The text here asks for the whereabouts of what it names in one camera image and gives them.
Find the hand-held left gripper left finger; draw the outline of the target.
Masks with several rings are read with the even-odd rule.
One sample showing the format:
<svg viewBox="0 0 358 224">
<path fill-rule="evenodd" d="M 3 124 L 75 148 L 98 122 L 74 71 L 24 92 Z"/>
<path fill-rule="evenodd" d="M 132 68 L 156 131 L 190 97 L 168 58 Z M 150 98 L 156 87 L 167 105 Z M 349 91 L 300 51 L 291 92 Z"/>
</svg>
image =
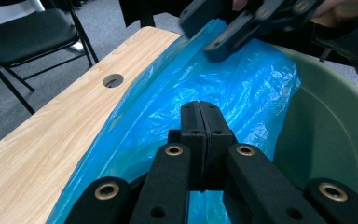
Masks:
<svg viewBox="0 0 358 224">
<path fill-rule="evenodd" d="M 186 103 L 181 107 L 181 143 L 191 151 L 191 190 L 203 190 L 203 145 L 206 141 L 200 103 Z"/>
</svg>

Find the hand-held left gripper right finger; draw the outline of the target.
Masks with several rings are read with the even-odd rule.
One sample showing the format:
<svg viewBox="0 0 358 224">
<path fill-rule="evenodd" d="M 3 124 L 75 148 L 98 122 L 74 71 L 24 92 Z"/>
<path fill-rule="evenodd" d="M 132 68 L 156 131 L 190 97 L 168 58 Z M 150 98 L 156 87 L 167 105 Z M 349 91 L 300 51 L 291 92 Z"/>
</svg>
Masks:
<svg viewBox="0 0 358 224">
<path fill-rule="evenodd" d="M 217 105 L 201 102 L 200 107 L 207 133 L 204 187 L 206 190 L 222 190 L 226 179 L 225 156 L 232 145 L 233 133 Z"/>
</svg>

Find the blue plastic bin bag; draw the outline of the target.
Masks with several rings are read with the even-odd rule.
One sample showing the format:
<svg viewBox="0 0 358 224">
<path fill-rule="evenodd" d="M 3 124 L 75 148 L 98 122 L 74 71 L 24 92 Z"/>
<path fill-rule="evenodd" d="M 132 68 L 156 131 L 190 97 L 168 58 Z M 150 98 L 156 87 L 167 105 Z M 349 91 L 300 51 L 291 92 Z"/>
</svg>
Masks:
<svg viewBox="0 0 358 224">
<path fill-rule="evenodd" d="M 105 176 L 131 182 L 150 169 L 182 105 L 217 105 L 237 139 L 272 159 L 292 97 L 301 86 L 295 63 L 257 39 L 221 63 L 204 46 L 226 28 L 210 21 L 192 39 L 174 41 L 130 86 L 82 157 L 48 218 L 63 224 L 76 200 Z"/>
</svg>

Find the green plastic waste bin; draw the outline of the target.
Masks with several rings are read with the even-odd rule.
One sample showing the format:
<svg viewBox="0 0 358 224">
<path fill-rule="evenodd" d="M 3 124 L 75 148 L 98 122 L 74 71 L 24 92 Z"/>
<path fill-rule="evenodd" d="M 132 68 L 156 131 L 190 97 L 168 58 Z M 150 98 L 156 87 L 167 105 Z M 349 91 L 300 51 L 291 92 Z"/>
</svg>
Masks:
<svg viewBox="0 0 358 224">
<path fill-rule="evenodd" d="M 262 151 L 299 189 L 325 177 L 358 193 L 358 87 L 305 54 L 271 45 L 256 52 L 268 63 L 287 60 L 301 81 L 277 137 Z"/>
</svg>

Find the black metal stand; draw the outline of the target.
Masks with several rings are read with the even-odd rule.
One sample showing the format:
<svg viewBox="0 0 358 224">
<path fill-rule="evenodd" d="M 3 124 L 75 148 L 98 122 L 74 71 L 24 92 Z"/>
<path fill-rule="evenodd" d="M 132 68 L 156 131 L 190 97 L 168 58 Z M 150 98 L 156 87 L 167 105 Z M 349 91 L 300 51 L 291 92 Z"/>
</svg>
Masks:
<svg viewBox="0 0 358 224">
<path fill-rule="evenodd" d="M 191 0 L 119 0 L 126 26 L 139 21 L 141 27 L 153 26 L 154 16 L 169 13 L 178 17 Z"/>
</svg>

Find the black folding chair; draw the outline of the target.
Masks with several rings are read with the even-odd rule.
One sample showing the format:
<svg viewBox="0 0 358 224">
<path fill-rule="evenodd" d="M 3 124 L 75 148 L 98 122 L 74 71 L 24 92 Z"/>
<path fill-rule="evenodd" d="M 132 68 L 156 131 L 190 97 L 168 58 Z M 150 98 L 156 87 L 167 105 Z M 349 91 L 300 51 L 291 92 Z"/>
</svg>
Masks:
<svg viewBox="0 0 358 224">
<path fill-rule="evenodd" d="M 90 65 L 99 60 L 88 36 L 75 13 L 73 0 L 58 0 L 58 4 L 0 24 L 0 79 L 30 114 L 33 108 L 5 77 L 16 73 L 14 67 L 32 62 L 54 52 L 81 43 Z"/>
</svg>

